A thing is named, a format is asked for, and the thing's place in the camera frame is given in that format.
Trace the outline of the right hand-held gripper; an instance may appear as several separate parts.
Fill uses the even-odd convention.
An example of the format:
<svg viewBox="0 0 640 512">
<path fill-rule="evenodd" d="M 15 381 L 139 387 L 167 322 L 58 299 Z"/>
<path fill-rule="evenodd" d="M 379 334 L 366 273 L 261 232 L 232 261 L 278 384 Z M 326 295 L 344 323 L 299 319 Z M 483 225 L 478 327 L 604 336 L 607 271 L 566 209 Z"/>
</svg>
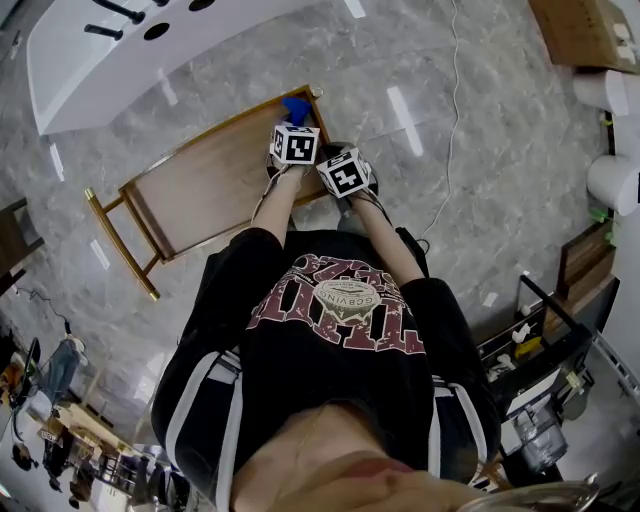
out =
<svg viewBox="0 0 640 512">
<path fill-rule="evenodd" d="M 318 150 L 316 170 L 325 188 L 336 198 L 365 189 L 376 192 L 373 169 L 353 144 L 322 145 Z"/>
</svg>

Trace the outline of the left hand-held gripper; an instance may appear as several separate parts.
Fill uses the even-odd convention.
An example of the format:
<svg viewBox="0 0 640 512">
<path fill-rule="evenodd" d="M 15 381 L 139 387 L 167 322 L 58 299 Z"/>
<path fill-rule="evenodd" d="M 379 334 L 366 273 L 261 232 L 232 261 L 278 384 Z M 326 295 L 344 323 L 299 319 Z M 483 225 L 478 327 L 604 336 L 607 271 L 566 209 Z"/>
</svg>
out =
<svg viewBox="0 0 640 512">
<path fill-rule="evenodd" d="M 313 126 L 275 125 L 269 152 L 282 164 L 313 165 L 319 139 L 320 129 Z"/>
</svg>

